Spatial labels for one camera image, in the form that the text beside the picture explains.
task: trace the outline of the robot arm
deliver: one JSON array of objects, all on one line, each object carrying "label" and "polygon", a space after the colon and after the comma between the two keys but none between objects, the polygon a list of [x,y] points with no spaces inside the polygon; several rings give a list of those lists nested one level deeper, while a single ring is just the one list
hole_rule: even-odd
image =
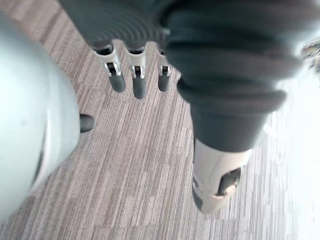
[{"label": "robot arm", "polygon": [[[239,184],[268,115],[286,99],[278,83],[302,70],[300,48],[319,35],[316,1],[60,2],[93,49],[112,39],[155,41],[181,72],[177,88],[190,103],[195,138],[194,201],[203,213],[218,210]],[[157,57],[165,90],[170,67]]]}]

